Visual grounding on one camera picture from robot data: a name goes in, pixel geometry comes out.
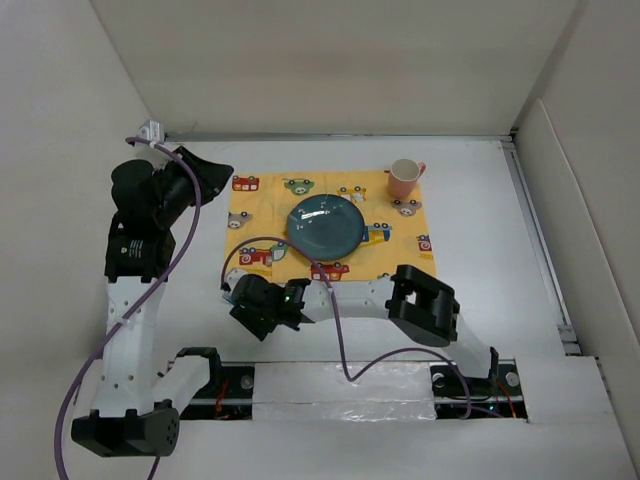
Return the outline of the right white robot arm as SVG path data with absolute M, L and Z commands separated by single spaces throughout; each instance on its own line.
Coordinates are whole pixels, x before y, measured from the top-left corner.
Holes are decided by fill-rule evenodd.
M 454 289 L 410 265 L 377 280 L 332 286 L 319 278 L 280 286 L 234 269 L 223 290 L 231 316 L 259 340 L 280 325 L 297 330 L 335 316 L 389 320 L 413 342 L 442 349 L 471 392 L 486 393 L 499 379 L 498 353 L 466 324 Z

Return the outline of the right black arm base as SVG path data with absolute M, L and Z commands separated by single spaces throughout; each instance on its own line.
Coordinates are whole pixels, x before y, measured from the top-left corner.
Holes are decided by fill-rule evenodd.
M 467 396 L 458 376 L 446 364 L 432 363 L 432 391 L 438 420 L 456 419 L 467 408 Z M 528 418 L 520 375 L 514 360 L 501 361 L 497 379 L 467 379 L 471 419 Z

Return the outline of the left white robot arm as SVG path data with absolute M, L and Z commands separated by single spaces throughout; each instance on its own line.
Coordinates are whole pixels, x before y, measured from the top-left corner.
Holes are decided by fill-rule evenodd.
M 159 376 L 154 338 L 166 284 L 186 252 L 171 228 L 187 208 L 199 211 L 213 201 L 233 172 L 179 147 L 161 168 L 134 159 L 111 173 L 116 212 L 105 262 L 108 341 L 90 412 L 71 426 L 72 440 L 100 457 L 170 455 L 190 401 L 222 387 L 220 357 L 211 347 L 182 349 Z

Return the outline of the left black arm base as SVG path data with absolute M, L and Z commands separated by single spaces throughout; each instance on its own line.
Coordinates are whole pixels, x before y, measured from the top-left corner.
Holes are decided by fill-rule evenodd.
M 181 413 L 181 419 L 251 420 L 254 380 L 254 364 L 223 364 L 217 377 L 191 399 Z

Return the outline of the teal ceramic plate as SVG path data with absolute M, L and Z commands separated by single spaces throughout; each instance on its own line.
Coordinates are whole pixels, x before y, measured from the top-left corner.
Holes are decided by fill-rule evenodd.
M 287 239 L 317 261 L 339 260 L 360 245 L 365 230 L 361 211 L 332 194 L 306 198 L 292 208 L 286 221 Z

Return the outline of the pink ceramic mug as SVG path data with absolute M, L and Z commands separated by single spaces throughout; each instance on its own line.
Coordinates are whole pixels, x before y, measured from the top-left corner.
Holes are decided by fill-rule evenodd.
M 387 191 L 394 199 L 405 199 L 426 171 L 426 164 L 411 159 L 395 160 L 388 171 Z

